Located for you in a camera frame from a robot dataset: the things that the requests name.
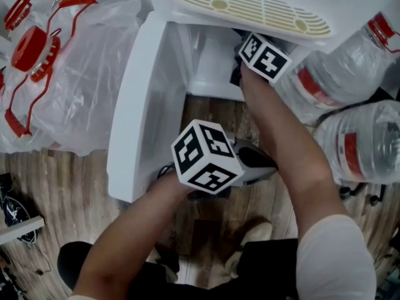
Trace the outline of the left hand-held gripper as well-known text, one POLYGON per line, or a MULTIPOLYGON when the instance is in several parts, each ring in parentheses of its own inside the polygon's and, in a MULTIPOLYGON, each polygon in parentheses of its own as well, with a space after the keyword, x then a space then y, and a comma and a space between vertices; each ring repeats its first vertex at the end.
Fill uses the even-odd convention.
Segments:
POLYGON ((179 182, 216 195, 244 175, 243 185, 268 180, 276 162, 252 142, 236 138, 232 147, 218 123, 192 120, 171 144, 179 182), (244 170, 239 160, 248 168, 244 170))

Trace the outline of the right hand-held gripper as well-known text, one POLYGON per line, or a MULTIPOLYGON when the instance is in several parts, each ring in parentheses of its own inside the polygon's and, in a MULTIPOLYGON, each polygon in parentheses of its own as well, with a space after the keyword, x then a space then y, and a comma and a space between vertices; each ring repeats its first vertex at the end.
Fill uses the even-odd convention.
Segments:
POLYGON ((289 55, 270 37, 240 29, 233 31, 240 36, 241 42, 234 48, 236 67, 231 74, 231 84, 239 85, 242 63, 271 83, 275 83, 292 64, 289 55))

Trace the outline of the person's right forearm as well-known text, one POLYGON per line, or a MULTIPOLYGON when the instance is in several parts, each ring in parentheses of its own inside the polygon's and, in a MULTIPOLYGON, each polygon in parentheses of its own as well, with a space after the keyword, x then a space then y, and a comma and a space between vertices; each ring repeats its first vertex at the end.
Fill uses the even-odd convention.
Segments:
POLYGON ((298 236, 328 216, 346 214, 328 160, 311 133, 276 91, 245 64, 240 86, 262 144, 287 187, 298 236))

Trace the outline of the person's left forearm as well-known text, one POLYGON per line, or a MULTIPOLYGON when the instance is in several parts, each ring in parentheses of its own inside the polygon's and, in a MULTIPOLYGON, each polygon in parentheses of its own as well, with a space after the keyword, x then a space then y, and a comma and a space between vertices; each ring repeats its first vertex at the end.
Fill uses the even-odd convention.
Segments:
POLYGON ((126 300, 130 283, 192 189, 171 171, 118 216, 84 261, 72 295, 92 300, 126 300))

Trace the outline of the white cabinet door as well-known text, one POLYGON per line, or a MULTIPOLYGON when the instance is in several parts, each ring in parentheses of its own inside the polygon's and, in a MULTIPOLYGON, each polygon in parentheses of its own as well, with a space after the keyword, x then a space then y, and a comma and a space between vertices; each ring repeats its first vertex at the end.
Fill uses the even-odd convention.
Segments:
POLYGON ((117 97, 107 156, 111 197, 133 203, 173 160, 187 83, 178 25, 153 11, 136 36, 117 97))

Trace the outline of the beige slotted drip tray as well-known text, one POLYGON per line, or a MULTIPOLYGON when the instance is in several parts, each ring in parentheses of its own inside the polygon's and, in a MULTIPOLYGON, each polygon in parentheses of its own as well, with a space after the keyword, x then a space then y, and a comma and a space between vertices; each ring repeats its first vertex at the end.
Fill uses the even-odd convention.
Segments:
POLYGON ((193 12, 296 38, 316 40, 334 34, 322 16, 283 0, 174 1, 193 12))

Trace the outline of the person's beige right shoe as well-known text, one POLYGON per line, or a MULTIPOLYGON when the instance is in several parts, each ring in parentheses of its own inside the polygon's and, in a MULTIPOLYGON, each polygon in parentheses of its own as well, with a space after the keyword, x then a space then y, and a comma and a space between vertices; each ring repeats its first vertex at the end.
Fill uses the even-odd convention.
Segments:
POLYGON ((246 232, 239 246, 231 254, 224 265, 225 271, 230 274, 231 278, 238 277, 237 268, 243 253, 244 245, 249 242, 268 241, 271 238, 272 231, 273 225, 269 221, 263 221, 257 225, 254 225, 246 232))

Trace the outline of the person's beige shoe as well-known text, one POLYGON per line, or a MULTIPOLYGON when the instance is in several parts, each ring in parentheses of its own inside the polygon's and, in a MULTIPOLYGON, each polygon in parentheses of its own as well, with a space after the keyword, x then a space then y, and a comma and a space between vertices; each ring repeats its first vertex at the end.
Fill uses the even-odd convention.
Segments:
POLYGON ((231 278, 238 277, 237 268, 243 253, 244 245, 249 242, 268 241, 271 238, 272 231, 273 225, 269 221, 263 221, 257 225, 254 225, 246 232, 239 246, 231 254, 224 265, 225 271, 230 274, 231 278))
POLYGON ((156 245, 158 253, 156 263, 166 269, 166 279, 168 283, 177 283, 178 272, 180 271, 179 254, 166 246, 156 245))

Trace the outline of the person's black trousers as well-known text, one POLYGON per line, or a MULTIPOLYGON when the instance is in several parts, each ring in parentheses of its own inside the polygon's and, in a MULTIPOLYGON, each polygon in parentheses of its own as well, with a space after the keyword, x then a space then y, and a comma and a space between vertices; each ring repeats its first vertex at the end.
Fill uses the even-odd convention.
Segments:
POLYGON ((212 289, 166 281, 166 270, 146 263, 131 283, 127 300, 298 300, 297 239, 248 242, 237 278, 212 289))

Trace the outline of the person's beige left shoe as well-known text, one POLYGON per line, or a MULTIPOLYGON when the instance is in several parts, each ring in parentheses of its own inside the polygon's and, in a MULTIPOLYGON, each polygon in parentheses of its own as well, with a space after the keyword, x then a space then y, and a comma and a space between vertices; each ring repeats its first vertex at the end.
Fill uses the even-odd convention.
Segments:
POLYGON ((179 254, 166 246, 156 245, 158 253, 156 263, 166 269, 166 279, 168 283, 177 283, 178 272, 180 271, 179 254))

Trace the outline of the clear plastic bag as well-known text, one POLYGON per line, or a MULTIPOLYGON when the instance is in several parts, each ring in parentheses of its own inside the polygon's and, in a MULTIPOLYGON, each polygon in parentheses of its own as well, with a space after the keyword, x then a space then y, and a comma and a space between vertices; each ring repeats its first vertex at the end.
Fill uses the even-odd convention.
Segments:
MULTIPOLYGON (((0 91, 0 153, 55 149, 85 156, 109 146, 119 89, 141 25, 141 0, 96 1, 78 17, 74 37, 53 65, 49 89, 32 109, 32 134, 21 137, 14 134, 4 117, 13 89, 25 77, 11 66, 11 57, 31 26, 46 30, 53 12, 24 26, 15 37, 0 91)), ((49 32, 61 28, 61 44, 70 37, 73 18, 82 8, 63 8, 53 17, 49 32)), ((18 89, 12 112, 23 125, 32 100, 44 89, 46 80, 34 83, 28 79, 18 89)))

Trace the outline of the white table frame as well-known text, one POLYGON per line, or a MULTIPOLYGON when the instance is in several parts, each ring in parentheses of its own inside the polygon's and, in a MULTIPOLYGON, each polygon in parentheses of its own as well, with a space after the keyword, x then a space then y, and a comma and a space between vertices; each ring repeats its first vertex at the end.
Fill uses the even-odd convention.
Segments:
POLYGON ((27 234, 33 233, 33 238, 28 240, 33 244, 37 239, 37 230, 45 226, 44 218, 36 216, 12 226, 0 229, 0 245, 11 242, 14 239, 21 238, 27 234))

